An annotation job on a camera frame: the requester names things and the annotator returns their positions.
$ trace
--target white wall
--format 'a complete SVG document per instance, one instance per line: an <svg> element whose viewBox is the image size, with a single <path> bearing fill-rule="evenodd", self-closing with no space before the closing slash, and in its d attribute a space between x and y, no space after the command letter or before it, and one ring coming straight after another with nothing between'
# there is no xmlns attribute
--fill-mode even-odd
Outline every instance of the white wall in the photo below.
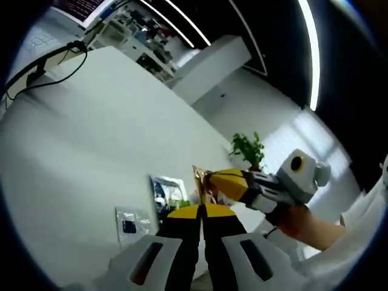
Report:
<svg viewBox="0 0 388 291"><path fill-rule="evenodd" d="M239 69L199 99L193 108L228 140L236 132L265 145L264 170L276 172L289 153L300 148L332 166L329 185L320 189L309 206L320 218L335 222L360 194L350 159L329 129L309 110L259 77ZM237 162L238 166L247 166Z"/></svg>
<svg viewBox="0 0 388 291"><path fill-rule="evenodd" d="M250 59L240 36L224 35L181 67L170 88L192 105Z"/></svg>

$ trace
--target human arm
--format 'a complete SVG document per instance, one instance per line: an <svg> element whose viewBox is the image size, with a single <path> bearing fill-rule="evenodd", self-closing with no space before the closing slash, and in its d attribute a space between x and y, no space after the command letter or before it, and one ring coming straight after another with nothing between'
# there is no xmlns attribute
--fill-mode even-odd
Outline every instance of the human arm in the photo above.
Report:
<svg viewBox="0 0 388 291"><path fill-rule="evenodd" d="M277 226L287 236L318 250L326 250L346 232L344 226L317 218L307 206L291 207Z"/></svg>

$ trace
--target computer monitor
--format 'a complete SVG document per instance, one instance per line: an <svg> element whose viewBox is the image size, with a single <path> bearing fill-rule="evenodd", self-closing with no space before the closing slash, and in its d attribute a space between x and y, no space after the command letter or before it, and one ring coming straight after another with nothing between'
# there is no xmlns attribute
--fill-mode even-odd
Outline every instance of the computer monitor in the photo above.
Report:
<svg viewBox="0 0 388 291"><path fill-rule="evenodd" d="M54 0L51 10L87 29L115 0Z"/></svg>

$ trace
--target keyboard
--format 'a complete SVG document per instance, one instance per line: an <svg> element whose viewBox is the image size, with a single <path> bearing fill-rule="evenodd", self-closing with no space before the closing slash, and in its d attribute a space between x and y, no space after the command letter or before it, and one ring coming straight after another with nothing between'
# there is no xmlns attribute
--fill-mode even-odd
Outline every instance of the keyboard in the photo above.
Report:
<svg viewBox="0 0 388 291"><path fill-rule="evenodd" d="M34 26L28 33L22 47L28 52L35 53L39 50L47 50L49 47L60 45L61 42L51 33L38 26Z"/></svg>

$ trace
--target desk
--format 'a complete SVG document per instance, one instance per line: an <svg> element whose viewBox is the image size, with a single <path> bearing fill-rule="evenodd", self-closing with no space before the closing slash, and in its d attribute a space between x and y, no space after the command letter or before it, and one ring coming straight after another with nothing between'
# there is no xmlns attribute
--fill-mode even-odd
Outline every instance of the desk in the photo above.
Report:
<svg viewBox="0 0 388 291"><path fill-rule="evenodd" d="M38 82L67 76L83 57ZM191 193L192 165L231 167L228 149L181 98L106 47L66 82L14 102L0 123L0 177L26 248L64 286L104 272L119 252L115 206L148 211L156 231L148 174L181 178Z"/></svg>

